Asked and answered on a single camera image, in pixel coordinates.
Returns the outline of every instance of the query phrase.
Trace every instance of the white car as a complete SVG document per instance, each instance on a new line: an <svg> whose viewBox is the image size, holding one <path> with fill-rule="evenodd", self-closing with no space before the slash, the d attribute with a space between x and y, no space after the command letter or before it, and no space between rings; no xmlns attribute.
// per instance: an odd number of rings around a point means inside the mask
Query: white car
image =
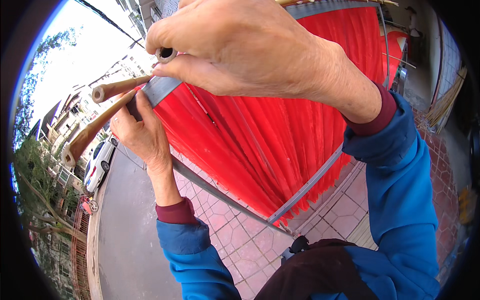
<svg viewBox="0 0 480 300"><path fill-rule="evenodd" d="M84 178L84 185L88 192L94 192L102 181L103 175L110 170L108 162L112 156L114 146L118 144L117 139L111 135L106 140L101 141L91 154L85 167Z"/></svg>

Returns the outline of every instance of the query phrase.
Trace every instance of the red curtain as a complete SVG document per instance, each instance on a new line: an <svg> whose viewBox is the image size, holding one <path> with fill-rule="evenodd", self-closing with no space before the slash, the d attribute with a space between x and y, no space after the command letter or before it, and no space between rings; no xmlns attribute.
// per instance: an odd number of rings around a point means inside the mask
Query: red curtain
<svg viewBox="0 0 480 300"><path fill-rule="evenodd" d="M374 8L327 12L299 23L339 43L370 79L383 81ZM155 112L179 153L263 216L273 214L322 166L342 143L346 126L336 109L305 99L214 96L188 84ZM307 199L315 203L349 161L342 154L292 211L307 210ZM287 224L289 218L291 212L281 220Z"/></svg>
<svg viewBox="0 0 480 300"><path fill-rule="evenodd" d="M396 57L398 59L402 59L402 49L400 48L400 45L397 41L399 37L405 37L408 38L408 35L404 32L400 31L390 31L387 34L387 40L388 40L388 54ZM382 52L387 53L386 46L385 46L385 37L382 37L380 39L381 41L381 46L382 46ZM390 88L393 83L393 79L395 78L396 71L398 69L398 66L400 65L400 61L396 60L394 58L389 59L389 78L388 78L388 87ZM384 78L387 76L387 56L382 54L382 69L383 69L383 74Z"/></svg>

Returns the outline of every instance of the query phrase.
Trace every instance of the blue jacket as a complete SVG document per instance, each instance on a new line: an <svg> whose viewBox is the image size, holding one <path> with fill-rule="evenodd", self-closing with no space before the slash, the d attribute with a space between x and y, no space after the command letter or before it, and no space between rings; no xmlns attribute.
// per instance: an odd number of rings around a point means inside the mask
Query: blue jacket
<svg viewBox="0 0 480 300"><path fill-rule="evenodd" d="M378 250L347 246L361 279L379 299L434 299L439 292L430 155L408 103L375 135L345 131L343 151L367 163L370 230ZM184 299L240 299L232 276L210 245L208 226L157 220L160 244ZM314 300L347 299L313 294Z"/></svg>

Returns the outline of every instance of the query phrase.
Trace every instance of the maroon cuff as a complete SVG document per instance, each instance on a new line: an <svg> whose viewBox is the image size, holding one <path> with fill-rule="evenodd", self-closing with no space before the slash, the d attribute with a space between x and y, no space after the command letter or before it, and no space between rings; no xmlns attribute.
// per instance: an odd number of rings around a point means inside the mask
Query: maroon cuff
<svg viewBox="0 0 480 300"><path fill-rule="evenodd" d="M193 204L187 198L183 197L183 201L170 206L155 205L158 220L171 224L198 224L197 219L193 216Z"/></svg>
<svg viewBox="0 0 480 300"><path fill-rule="evenodd" d="M382 131L393 118L396 112L396 102L393 99L392 95L381 85L374 82L374 84L378 87L380 91L380 95L382 96L382 108L380 109L380 113L378 116L365 124L357 124L353 123L345 116L345 122L347 125L355 132L356 135L359 136L367 136L367 135L374 135Z"/></svg>

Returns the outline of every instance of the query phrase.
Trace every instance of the power line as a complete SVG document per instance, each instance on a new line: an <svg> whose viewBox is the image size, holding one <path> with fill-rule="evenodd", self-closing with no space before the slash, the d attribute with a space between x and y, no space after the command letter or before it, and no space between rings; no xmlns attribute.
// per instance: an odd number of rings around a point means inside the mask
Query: power line
<svg viewBox="0 0 480 300"><path fill-rule="evenodd" d="M97 15L99 15L102 19L104 19L105 21L107 21L108 23L112 24L115 28L117 28L118 30L120 30L124 35L128 36L129 38L132 39L133 43L134 44L137 44L139 45L140 47L142 47L143 49L145 49L144 46L140 45L138 43L139 40L135 40L133 37L131 37L128 33L126 33L125 31L123 31L123 29L121 29L114 21L112 21L110 18L108 18L104 13L103 11L99 10L98 8L96 8L95 6L93 6L92 4L88 3L87 1L85 0L75 0L77 1L78 3L80 3L81 5L85 6L86 8L89 8L91 9L94 13L96 13Z"/></svg>

